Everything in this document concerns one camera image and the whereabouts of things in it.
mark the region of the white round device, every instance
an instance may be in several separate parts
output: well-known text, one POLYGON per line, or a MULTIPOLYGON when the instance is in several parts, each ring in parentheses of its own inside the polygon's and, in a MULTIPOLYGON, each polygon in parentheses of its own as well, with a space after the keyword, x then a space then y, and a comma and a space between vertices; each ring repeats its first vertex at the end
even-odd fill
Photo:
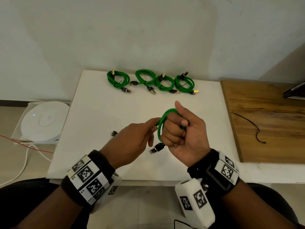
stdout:
POLYGON ((48 143, 59 139, 69 106, 58 101, 40 104, 21 122, 21 133, 33 142, 48 143))

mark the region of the hand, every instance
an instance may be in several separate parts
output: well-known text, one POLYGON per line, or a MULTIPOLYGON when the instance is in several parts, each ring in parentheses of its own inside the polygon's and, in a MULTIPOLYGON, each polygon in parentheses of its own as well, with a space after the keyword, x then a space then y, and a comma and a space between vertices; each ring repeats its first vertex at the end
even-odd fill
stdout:
POLYGON ((114 169, 132 163, 146 145, 153 146, 153 133, 158 129, 155 124, 160 118, 152 118, 145 123, 130 124, 115 135, 100 152, 114 169))
POLYGON ((176 158, 190 167, 211 150, 206 124, 178 101, 175 102, 175 107, 182 117, 174 112, 167 115, 161 141, 176 158), (186 126, 186 131, 181 129, 180 125, 186 126))

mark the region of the white tabletop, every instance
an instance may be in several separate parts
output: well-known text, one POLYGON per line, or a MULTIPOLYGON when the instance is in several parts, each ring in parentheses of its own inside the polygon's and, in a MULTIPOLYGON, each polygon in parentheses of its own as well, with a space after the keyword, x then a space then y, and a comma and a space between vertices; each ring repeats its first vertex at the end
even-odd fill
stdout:
MULTIPOLYGON (((194 80, 196 95, 171 94, 156 88, 151 94, 143 85, 128 86, 131 94, 109 84, 104 71, 84 70, 57 144, 47 178, 62 179, 84 154, 101 149, 130 123, 161 117, 174 108, 175 100, 204 119, 211 148, 220 150, 237 163, 240 177, 256 183, 305 183, 305 165, 240 163, 220 82, 194 80)), ((154 145, 159 141, 155 133, 154 145)), ((147 185, 174 185, 189 178, 187 167, 165 147, 156 154, 141 154, 133 163, 117 170, 123 180, 146 181, 147 185)))

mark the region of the red cable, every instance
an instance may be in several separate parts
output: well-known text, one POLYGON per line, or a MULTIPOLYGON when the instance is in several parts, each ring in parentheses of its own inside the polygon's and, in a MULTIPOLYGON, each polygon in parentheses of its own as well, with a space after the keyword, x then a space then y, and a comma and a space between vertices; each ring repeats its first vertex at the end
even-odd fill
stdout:
POLYGON ((3 136, 3 135, 0 135, 0 136, 4 137, 4 138, 6 138, 6 139, 9 139, 9 140, 11 140, 11 141, 13 141, 13 142, 15 142, 15 143, 17 143, 17 144, 20 144, 20 145, 22 145, 22 146, 24 146, 24 147, 27 147, 27 148, 29 148, 29 149, 37 150, 37 151, 40 151, 40 152, 46 152, 46 153, 54 154, 54 153, 49 152, 49 151, 31 148, 31 147, 29 147, 29 146, 26 146, 26 145, 24 145, 24 144, 21 144, 20 142, 17 142, 17 141, 15 141, 15 140, 13 140, 13 139, 10 139, 9 137, 3 136))

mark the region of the cardboard box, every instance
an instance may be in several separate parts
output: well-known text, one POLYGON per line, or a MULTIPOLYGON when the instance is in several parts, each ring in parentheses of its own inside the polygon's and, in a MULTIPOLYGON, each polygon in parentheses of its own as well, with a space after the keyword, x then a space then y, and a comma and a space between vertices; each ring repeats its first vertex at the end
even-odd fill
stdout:
MULTIPOLYGON (((27 108, 25 109, 25 111, 23 112, 12 136, 11 139, 16 140, 18 142, 20 142, 21 144, 25 144, 25 145, 37 145, 37 144, 57 144, 58 140, 53 141, 53 142, 48 142, 48 143, 41 143, 41 142, 33 142, 31 140, 29 140, 28 138, 26 138, 24 135, 22 135, 21 133, 21 122, 24 118, 24 116, 30 111, 32 110, 34 107, 36 107, 39 104, 43 104, 45 102, 30 102, 27 106, 27 108)), ((71 103, 68 102, 64 102, 66 105, 70 106, 71 103)))

